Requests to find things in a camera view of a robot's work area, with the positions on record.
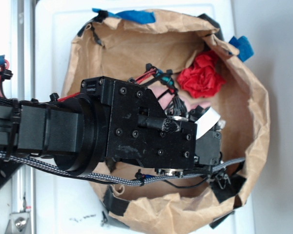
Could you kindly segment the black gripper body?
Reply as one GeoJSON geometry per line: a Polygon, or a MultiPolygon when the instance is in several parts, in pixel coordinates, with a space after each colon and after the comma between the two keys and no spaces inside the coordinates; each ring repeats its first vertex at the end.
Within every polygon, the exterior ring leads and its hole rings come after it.
{"type": "Polygon", "coordinates": [[[147,87],[108,77],[83,80],[80,92],[105,117],[106,157],[160,173],[211,174],[220,164],[220,116],[212,108],[187,110],[174,97],[166,111],[147,87]]]}

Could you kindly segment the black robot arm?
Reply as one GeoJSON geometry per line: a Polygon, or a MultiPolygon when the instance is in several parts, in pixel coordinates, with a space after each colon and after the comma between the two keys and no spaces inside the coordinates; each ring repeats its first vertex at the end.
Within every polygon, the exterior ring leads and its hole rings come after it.
{"type": "Polygon", "coordinates": [[[221,160],[215,124],[199,132],[207,111],[167,114],[154,93],[108,77],[85,79],[80,92],[51,102],[0,98],[0,149],[51,157],[73,176],[110,158],[158,171],[210,173],[221,160]]]}

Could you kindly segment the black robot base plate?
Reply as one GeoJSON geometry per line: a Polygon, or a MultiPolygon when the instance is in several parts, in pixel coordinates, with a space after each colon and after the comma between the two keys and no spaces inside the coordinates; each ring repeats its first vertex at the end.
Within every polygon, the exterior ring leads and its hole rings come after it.
{"type": "Polygon", "coordinates": [[[21,163],[5,162],[0,159],[0,189],[12,178],[12,176],[22,167],[21,163]]]}

